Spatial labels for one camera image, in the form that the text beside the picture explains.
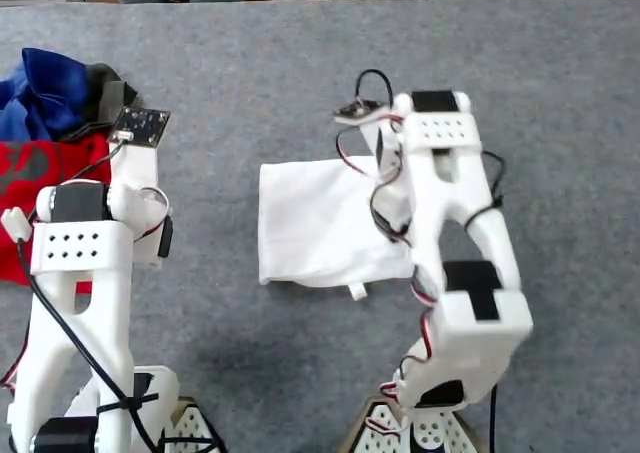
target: red and white wire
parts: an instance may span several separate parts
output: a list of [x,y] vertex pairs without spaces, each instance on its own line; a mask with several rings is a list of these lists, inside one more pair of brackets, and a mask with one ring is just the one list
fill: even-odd
[[160,197],[162,197],[162,200],[164,201],[164,206],[165,206],[164,214],[162,215],[162,220],[160,220],[160,222],[156,223],[151,228],[146,230],[140,237],[138,237],[135,240],[135,241],[140,241],[143,238],[146,238],[147,236],[152,235],[162,225],[164,225],[164,220],[167,218],[167,216],[169,216],[171,214],[171,204],[169,203],[169,197],[167,196],[167,194],[164,191],[162,191],[160,188],[156,187],[156,186],[143,186],[142,188],[139,188],[137,191],[138,192],[141,192],[141,191],[153,191],[154,193],[157,193]]
[[428,308],[433,308],[438,303],[438,299],[428,295],[427,293],[423,293],[416,289],[416,287],[411,284],[411,291],[413,292],[413,296],[415,296],[420,303]]
[[372,431],[375,431],[380,435],[383,435],[383,436],[393,435],[396,438],[400,438],[400,433],[406,430],[411,423],[407,423],[406,426],[403,426],[401,428],[389,428],[387,425],[384,425],[383,423],[379,422],[375,418],[371,418],[369,416],[364,419],[364,424],[367,428],[369,428]]

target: red fabric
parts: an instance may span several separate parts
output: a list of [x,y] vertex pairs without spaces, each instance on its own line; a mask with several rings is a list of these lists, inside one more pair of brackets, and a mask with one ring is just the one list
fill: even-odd
[[[0,142],[0,212],[18,206],[28,215],[42,188],[68,180],[82,168],[108,154],[108,143],[100,135],[73,144]],[[109,162],[92,170],[86,178],[109,183]],[[25,251],[31,257],[31,242],[26,245]],[[20,268],[16,245],[4,228],[0,228],[0,258],[0,280],[28,284]],[[89,292],[90,285],[84,285],[81,290]]]

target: black cable tie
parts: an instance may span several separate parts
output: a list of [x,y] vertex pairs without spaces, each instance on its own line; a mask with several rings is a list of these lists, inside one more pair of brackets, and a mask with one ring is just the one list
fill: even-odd
[[130,396],[127,398],[122,398],[120,401],[116,401],[115,403],[99,406],[96,409],[96,413],[100,415],[101,413],[106,413],[113,410],[138,411],[145,403],[155,401],[158,398],[160,398],[160,395],[158,395],[158,393],[138,397]]

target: black fabric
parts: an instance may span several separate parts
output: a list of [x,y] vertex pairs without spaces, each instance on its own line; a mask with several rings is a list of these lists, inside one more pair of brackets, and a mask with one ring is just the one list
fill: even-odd
[[125,106],[131,106],[138,92],[109,65],[87,66],[88,93],[81,115],[84,124],[60,136],[58,141],[77,141],[94,133],[107,133]]

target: white plastic frame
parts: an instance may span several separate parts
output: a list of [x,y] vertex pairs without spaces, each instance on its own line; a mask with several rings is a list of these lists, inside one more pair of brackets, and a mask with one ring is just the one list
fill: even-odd
[[[484,165],[478,128],[471,114],[471,103],[464,93],[455,93],[459,111],[425,113],[413,111],[411,97],[399,95],[391,113],[403,117],[400,128],[389,128],[391,120],[361,127],[370,147],[373,135],[383,135],[383,145],[393,145],[394,135],[402,148],[403,167],[397,180],[380,190],[374,206],[383,211],[391,225],[411,220],[406,238],[422,287],[437,303],[426,317],[424,330],[432,350],[428,361],[407,360],[404,375],[396,371],[398,403],[413,419],[423,414],[414,406],[421,395],[451,380],[461,380],[465,398],[450,412],[480,401],[506,371],[511,356],[533,328],[507,226],[498,209],[477,216],[467,233],[483,258],[495,266],[503,288],[494,293],[500,319],[476,321],[467,292],[447,292],[446,276],[440,256],[439,239],[446,220],[464,225],[477,211],[493,202]],[[446,151],[436,154],[434,150]],[[395,147],[382,152],[382,164],[396,154]],[[409,198],[408,209],[398,203]],[[426,359],[423,338],[409,355]]]

